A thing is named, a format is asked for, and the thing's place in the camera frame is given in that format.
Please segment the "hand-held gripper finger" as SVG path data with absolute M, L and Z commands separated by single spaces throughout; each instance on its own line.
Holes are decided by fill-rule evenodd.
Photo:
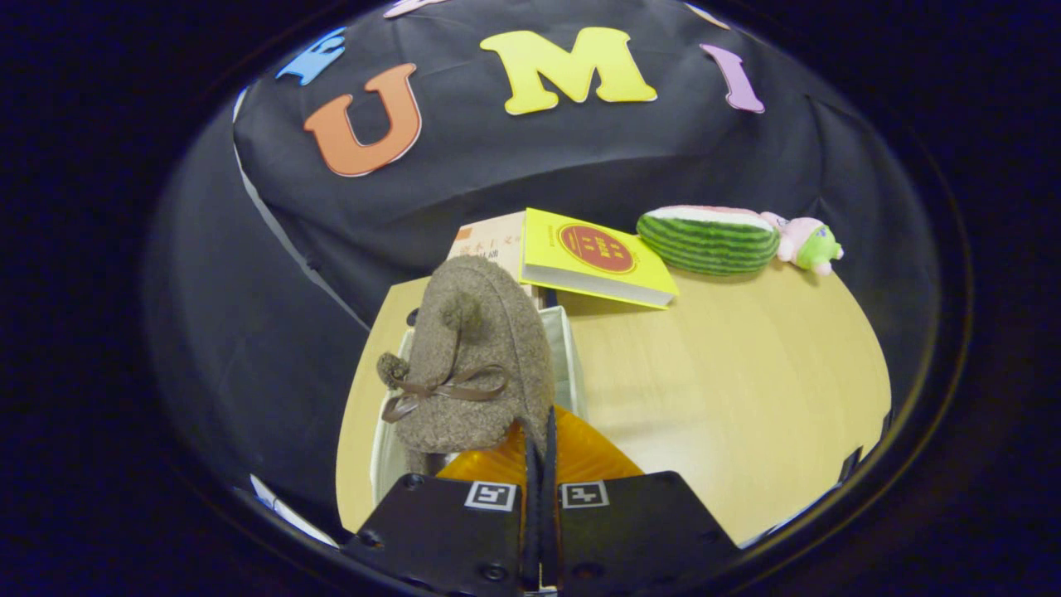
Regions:
M 675 471 L 645 473 L 575 412 L 555 411 L 543 555 L 562 594 L 693 594 L 738 545 Z
M 405 592 L 525 594 L 538 585 L 540 460 L 518 482 L 405 473 L 342 554 Z

